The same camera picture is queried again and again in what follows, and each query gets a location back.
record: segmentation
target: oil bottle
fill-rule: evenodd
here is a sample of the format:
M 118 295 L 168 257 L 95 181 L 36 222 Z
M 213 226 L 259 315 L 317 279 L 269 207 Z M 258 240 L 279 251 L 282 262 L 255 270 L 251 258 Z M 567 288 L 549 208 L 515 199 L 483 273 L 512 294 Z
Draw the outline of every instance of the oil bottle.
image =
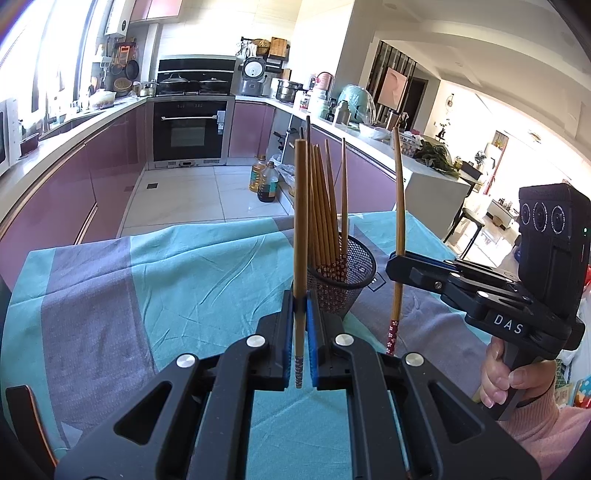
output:
M 251 169 L 251 181 L 248 184 L 248 188 L 251 192 L 258 192 L 258 184 L 259 180 L 261 179 L 261 173 L 265 170 L 267 166 L 266 157 L 264 155 L 260 155 L 256 158 L 256 162 L 252 166 Z
M 275 200 L 277 187 L 279 185 L 279 174 L 275 169 L 275 163 L 269 162 L 269 165 L 262 171 L 256 195 L 258 199 L 265 203 L 271 203 Z

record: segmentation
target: stool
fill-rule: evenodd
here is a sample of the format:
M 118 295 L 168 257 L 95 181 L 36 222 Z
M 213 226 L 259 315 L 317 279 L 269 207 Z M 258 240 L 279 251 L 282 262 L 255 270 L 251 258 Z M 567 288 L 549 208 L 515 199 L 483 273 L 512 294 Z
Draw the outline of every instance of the stool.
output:
M 468 220 L 470 220 L 471 222 L 476 224 L 476 233 L 474 233 L 474 236 L 468 242 L 468 246 L 462 252 L 462 254 L 458 257 L 460 259 L 463 259 L 467 255 L 468 250 L 470 250 L 472 245 L 474 245 L 474 242 L 476 241 L 476 237 L 480 233 L 480 230 L 482 230 L 482 228 L 484 227 L 484 222 L 482 221 L 482 219 L 480 219 L 476 216 L 475 212 L 463 207 L 462 214 L 457 218 L 457 220 L 454 219 L 452 229 L 447 234 L 447 237 L 445 237 L 445 240 L 443 241 L 443 243 L 447 242 L 447 240 L 451 237 L 452 233 L 456 230 L 457 226 L 460 225 L 460 222 L 462 221 L 463 218 L 467 218 Z

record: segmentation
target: fingernail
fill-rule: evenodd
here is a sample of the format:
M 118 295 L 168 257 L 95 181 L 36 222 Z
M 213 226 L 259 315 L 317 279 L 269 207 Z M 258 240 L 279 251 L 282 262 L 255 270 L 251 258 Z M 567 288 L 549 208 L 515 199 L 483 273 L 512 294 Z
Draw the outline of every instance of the fingernail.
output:
M 507 392 L 495 392 L 492 396 L 493 400 L 503 405 L 507 399 Z
M 514 370 L 509 374 L 509 383 L 512 387 L 519 387 L 525 381 L 523 370 Z
M 485 397 L 485 398 L 482 400 L 482 403 L 484 403 L 484 405 L 485 405 L 485 407 L 486 407 L 486 408 L 492 408 L 492 406 L 495 404 L 495 403 L 494 403 L 494 402 L 493 402 L 493 401 L 492 401 L 490 398 L 488 398 L 488 397 Z
M 509 389 L 509 380 L 505 377 L 498 377 L 495 381 L 495 385 L 499 387 L 501 390 L 508 390 Z

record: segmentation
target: pink sweater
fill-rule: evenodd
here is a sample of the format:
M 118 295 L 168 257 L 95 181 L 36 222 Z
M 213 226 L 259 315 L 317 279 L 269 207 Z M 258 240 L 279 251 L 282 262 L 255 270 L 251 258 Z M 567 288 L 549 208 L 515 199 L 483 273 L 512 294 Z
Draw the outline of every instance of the pink sweater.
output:
M 591 420 L 591 409 L 565 407 L 554 401 L 554 387 L 535 402 L 515 410 L 510 420 L 499 424 L 540 465 L 548 478 L 570 453 Z

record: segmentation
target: oven door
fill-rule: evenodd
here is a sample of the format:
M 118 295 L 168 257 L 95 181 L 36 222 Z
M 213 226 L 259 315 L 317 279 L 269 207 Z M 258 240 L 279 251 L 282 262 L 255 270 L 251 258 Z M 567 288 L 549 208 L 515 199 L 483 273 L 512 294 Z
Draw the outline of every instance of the oven door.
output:
M 227 102 L 181 100 L 154 104 L 154 161 L 222 158 Z

